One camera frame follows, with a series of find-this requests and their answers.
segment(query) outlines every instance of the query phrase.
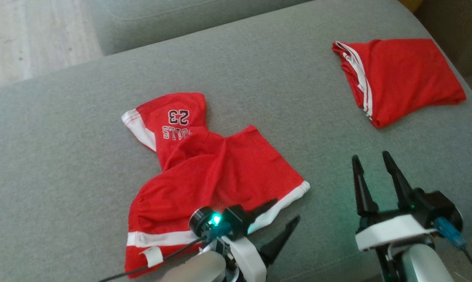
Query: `green led light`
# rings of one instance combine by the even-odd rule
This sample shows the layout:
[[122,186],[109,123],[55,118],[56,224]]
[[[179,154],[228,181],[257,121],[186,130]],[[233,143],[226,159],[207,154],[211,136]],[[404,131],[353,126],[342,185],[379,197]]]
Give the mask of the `green led light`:
[[214,214],[213,217],[211,218],[211,221],[213,222],[213,225],[217,226],[218,223],[220,222],[220,219],[222,219],[220,214]]

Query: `white trim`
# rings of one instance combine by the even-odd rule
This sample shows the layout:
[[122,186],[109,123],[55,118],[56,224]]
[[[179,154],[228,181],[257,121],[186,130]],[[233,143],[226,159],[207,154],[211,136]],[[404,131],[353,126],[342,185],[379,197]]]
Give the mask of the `white trim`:
[[177,231],[163,234],[147,234],[144,232],[128,232],[126,246],[148,248],[152,246],[187,245],[198,239],[192,231]]
[[141,252],[147,259],[147,267],[151,268],[163,262],[163,253],[158,246],[152,246]]
[[352,66],[356,75],[358,77],[358,88],[363,92],[363,111],[366,112],[366,116],[372,120],[373,114],[373,98],[372,98],[372,87],[368,82],[368,78],[366,77],[365,68],[363,67],[363,62],[361,61],[361,57],[359,56],[358,52],[353,48],[347,46],[346,44],[335,41],[335,44],[342,50],[349,53],[343,53],[343,56],[347,62]]
[[125,114],[121,116],[121,120],[142,144],[149,147],[154,152],[156,151],[156,136],[154,132],[145,127],[143,119],[137,109],[125,112]]
[[[306,181],[303,181],[302,184],[295,187],[268,211],[261,214],[248,228],[248,234],[271,224],[280,210],[288,207],[289,204],[293,203],[293,201],[300,199],[310,187],[311,186]],[[161,250],[159,248],[154,248],[154,246],[187,245],[196,239],[198,239],[198,237],[192,231],[177,231],[163,234],[147,234],[136,231],[128,232],[128,241],[126,242],[126,246],[134,246],[137,248],[153,247],[142,252],[142,254],[146,256],[147,264],[150,267],[150,265],[155,266],[163,260]]]
[[309,185],[309,183],[307,181],[303,181],[302,184],[300,184],[295,189],[293,189],[290,193],[284,196],[274,206],[272,206],[272,208],[270,208],[268,211],[264,212],[259,217],[257,217],[255,222],[252,223],[250,227],[248,228],[248,234],[251,234],[271,224],[272,221],[274,221],[274,219],[276,218],[280,210],[288,207],[295,200],[300,199],[307,191],[309,191],[310,188],[311,186]]

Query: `number 23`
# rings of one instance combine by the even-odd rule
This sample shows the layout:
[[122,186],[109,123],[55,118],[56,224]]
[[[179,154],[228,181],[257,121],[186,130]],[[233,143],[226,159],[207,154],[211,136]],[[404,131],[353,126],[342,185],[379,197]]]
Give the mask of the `number 23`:
[[168,112],[168,122],[170,125],[188,125],[189,120],[187,118],[189,117],[189,111],[188,110],[170,110]]

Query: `folded red shorts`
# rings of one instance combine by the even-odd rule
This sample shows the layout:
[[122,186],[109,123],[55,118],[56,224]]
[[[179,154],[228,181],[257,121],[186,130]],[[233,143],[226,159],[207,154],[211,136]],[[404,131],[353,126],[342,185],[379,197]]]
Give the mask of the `folded red shorts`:
[[429,105],[454,105],[465,93],[431,39],[335,41],[332,50],[358,107],[377,128]]
[[308,191],[309,184],[254,126],[223,137],[208,130],[205,115],[204,95],[188,92],[161,96],[123,115],[135,137],[156,152],[163,171],[131,204],[125,271],[156,265],[194,241],[188,222],[200,207],[221,212],[241,204],[250,210],[277,198],[250,225],[251,233]]

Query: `gray couch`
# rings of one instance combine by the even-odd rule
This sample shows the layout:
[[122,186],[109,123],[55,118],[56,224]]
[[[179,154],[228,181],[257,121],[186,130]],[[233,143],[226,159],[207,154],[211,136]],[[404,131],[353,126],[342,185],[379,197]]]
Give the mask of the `gray couch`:
[[308,0],[89,0],[105,55],[296,5]]
[[375,254],[354,242],[353,154],[381,209],[396,207],[388,150],[410,184],[451,198],[472,234],[464,80],[457,74],[466,102],[376,130],[331,51],[334,40],[422,37],[395,0],[316,0],[1,88],[0,282],[95,281],[123,269],[130,202],[160,169],[120,116],[176,91],[203,92],[209,128],[224,136],[255,125],[311,184],[251,237],[261,244],[302,215],[270,282],[361,281],[379,271]]

